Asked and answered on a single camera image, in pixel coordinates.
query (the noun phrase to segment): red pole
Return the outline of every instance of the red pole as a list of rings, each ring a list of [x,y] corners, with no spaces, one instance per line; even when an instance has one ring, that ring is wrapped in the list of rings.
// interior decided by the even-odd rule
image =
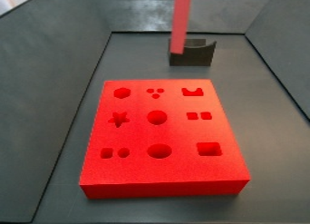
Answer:
[[[170,51],[182,54],[187,38],[190,0],[174,0],[174,22]]]

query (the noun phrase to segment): shaped cutout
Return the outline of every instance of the shaped cutout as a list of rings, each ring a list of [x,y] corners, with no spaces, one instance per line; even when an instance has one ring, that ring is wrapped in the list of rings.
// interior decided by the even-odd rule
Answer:
[[[198,142],[199,156],[220,156],[222,150],[218,142]]]
[[[212,119],[211,113],[210,112],[202,112],[200,113],[200,118],[203,120],[211,120]]]
[[[158,92],[158,93],[155,93],[155,90],[154,90],[154,89],[147,89],[147,93],[152,93],[151,97],[152,97],[154,99],[159,99],[159,98],[160,98],[159,93],[163,93],[163,92],[164,92],[163,88],[156,89],[156,92]]]
[[[187,112],[187,119],[188,120],[198,120],[199,115],[195,112]]]
[[[160,98],[160,95],[155,93],[155,94],[151,95],[151,97],[152,97],[154,99],[158,99],[158,98]]]
[[[162,125],[167,121],[167,114],[163,111],[152,111],[148,113],[148,122],[154,125]]]
[[[130,120],[126,117],[127,112],[114,112],[112,113],[112,118],[108,120],[110,123],[115,123],[115,126],[119,128],[124,122],[130,122]]]
[[[112,157],[112,148],[103,148],[100,152],[102,159],[110,159]]]
[[[190,91],[187,88],[182,88],[183,96],[203,96],[202,88],[198,88],[194,92]]]
[[[172,149],[166,144],[154,144],[148,147],[148,156],[155,159],[163,159],[168,157],[172,153]]]
[[[118,155],[120,158],[126,158],[130,155],[130,150],[127,148],[120,148],[118,151]]]
[[[120,88],[114,91],[114,96],[118,97],[119,99],[123,99],[131,95],[131,90],[127,88]]]

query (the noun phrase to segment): gray wall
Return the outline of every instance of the gray wall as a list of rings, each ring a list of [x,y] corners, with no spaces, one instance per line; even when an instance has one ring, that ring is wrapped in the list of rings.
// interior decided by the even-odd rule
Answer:
[[[0,19],[0,221],[31,221],[110,38],[92,0]]]
[[[243,34],[269,0],[191,0],[190,32]],[[95,0],[112,31],[171,31],[174,0]]]
[[[271,0],[246,36],[310,118],[310,0]]]

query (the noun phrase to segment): circle hole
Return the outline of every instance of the circle hole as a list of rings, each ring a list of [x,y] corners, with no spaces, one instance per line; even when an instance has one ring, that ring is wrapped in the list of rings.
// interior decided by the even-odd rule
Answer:
[[[148,156],[155,159],[163,159],[168,157],[172,153],[172,149],[166,144],[154,144],[148,147]]]
[[[103,148],[100,152],[102,159],[110,159],[112,157],[112,148]]]
[[[120,148],[118,155],[120,158],[126,158],[130,155],[130,150],[127,148]]]
[[[148,113],[148,122],[160,125],[167,121],[167,114],[163,111],[152,111]]]
[[[151,95],[151,97],[152,97],[154,99],[158,99],[158,98],[160,97],[160,95],[155,93],[155,94]]]

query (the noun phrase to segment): gray surface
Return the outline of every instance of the gray surface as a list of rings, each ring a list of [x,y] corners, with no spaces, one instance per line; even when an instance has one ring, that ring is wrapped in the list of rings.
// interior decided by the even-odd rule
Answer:
[[[310,0],[271,0],[246,35],[310,118]]]
[[[108,37],[91,0],[0,19],[0,221],[32,219]]]
[[[212,67],[170,67],[168,34],[114,34],[35,223],[310,222],[309,122],[246,38],[218,42]],[[79,176],[104,80],[211,78],[251,172],[238,196],[88,200]]]
[[[191,0],[190,32],[245,33],[269,0]],[[95,0],[112,31],[171,31],[174,0]]]

